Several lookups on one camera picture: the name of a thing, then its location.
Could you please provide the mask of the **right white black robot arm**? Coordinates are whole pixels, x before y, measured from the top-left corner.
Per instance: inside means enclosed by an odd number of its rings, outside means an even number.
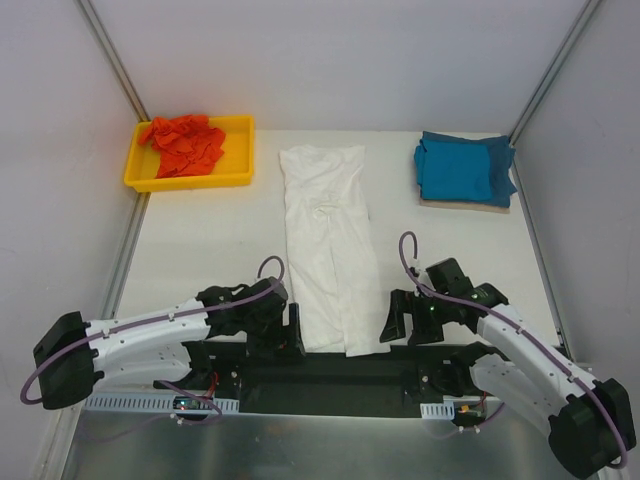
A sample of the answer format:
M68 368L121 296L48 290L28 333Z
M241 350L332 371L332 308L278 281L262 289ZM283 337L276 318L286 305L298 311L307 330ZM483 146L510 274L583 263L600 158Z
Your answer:
M637 440L620 382L597 379L549 345L493 285L473 285L455 259L426 269L415 259L401 264L415 287L392 291L381 342L424 346L442 341L446 324L468 328L479 341L430 374L434 387L449 396L496 396L541 432L576 478L625 469Z

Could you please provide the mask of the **white t shirt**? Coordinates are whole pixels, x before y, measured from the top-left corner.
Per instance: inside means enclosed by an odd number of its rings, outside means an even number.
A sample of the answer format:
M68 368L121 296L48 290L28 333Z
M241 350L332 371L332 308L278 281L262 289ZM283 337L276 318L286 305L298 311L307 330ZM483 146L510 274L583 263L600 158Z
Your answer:
M311 353L387 353L384 294L361 188L362 146L279 153L285 233L301 335Z

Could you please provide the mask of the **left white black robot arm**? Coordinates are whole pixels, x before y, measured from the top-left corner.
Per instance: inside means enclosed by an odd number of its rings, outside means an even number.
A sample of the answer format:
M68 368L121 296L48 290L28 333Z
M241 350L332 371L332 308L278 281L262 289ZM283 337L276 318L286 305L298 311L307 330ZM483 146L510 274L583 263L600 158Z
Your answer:
M210 286L176 306L137 317L84 319L61 316L36 344L35 403L46 410L75 405L107 386L161 380L204 387L211 364L204 343L245 333L248 358L266 363L305 355L300 312L274 277L252 285Z

